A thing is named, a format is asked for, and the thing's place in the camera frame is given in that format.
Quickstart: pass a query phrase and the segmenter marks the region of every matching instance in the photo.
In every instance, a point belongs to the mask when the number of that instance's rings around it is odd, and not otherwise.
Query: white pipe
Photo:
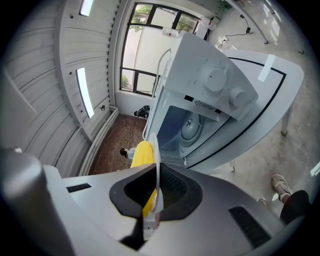
[[[112,110],[112,114],[109,116],[107,121],[104,123],[98,134],[96,135],[94,141],[89,148],[84,161],[82,163],[79,176],[86,176],[90,170],[93,160],[100,148],[100,145],[105,138],[107,132],[109,131],[110,127],[112,126],[113,122],[115,121],[116,117],[119,115],[119,110],[117,107],[109,106],[109,109]]]

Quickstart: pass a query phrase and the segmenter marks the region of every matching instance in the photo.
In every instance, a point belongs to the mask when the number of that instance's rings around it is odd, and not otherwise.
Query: white appliance
[[[227,56],[191,33],[177,39],[160,75],[146,139],[157,135],[161,159],[183,159],[229,118],[241,120],[258,99]]]

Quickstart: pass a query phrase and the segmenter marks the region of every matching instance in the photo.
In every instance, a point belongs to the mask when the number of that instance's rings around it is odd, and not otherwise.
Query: person's foot
[[[282,201],[285,195],[291,196],[292,190],[289,188],[287,181],[280,174],[275,174],[271,177],[271,185],[279,195],[279,200]]]

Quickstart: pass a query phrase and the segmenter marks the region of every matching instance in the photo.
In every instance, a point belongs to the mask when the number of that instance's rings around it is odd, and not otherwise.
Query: fluorescent light
[[[80,89],[80,94],[81,94],[81,98],[84,104],[86,114],[88,115],[89,118],[91,118],[94,115],[94,110],[92,108],[90,97],[89,97],[85,68],[84,67],[79,68],[75,72],[76,72],[76,78],[78,80],[78,86]]]
[[[83,16],[89,16],[93,2],[94,0],[83,0],[80,9],[80,14]]]

